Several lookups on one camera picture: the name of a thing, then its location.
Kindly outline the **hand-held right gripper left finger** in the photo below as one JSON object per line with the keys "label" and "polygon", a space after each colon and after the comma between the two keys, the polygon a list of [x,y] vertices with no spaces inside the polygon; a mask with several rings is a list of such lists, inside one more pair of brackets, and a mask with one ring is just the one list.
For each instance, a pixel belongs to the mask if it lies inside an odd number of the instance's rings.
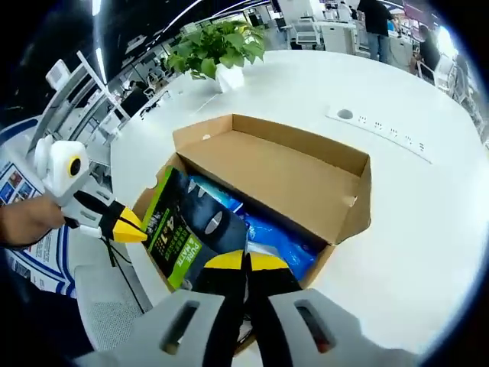
{"label": "hand-held right gripper left finger", "polygon": [[173,292],[133,324],[128,341],[77,366],[230,366],[244,316],[245,253],[207,261],[192,290]]}

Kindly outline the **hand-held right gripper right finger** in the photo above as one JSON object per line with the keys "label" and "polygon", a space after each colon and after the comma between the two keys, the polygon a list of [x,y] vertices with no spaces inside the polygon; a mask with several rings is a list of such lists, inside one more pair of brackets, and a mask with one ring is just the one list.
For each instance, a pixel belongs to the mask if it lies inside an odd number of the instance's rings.
{"label": "hand-held right gripper right finger", "polygon": [[404,349],[368,339],[359,320],[321,292],[300,287],[281,258],[250,252],[248,301],[265,366],[416,366]]}

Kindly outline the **person's left hand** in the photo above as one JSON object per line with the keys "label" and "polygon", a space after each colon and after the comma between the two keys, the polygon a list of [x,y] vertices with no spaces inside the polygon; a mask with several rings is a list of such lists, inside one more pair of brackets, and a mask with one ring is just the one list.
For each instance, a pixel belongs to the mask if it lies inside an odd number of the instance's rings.
{"label": "person's left hand", "polygon": [[61,208],[49,196],[37,196],[1,207],[1,247],[25,248],[65,224]]}

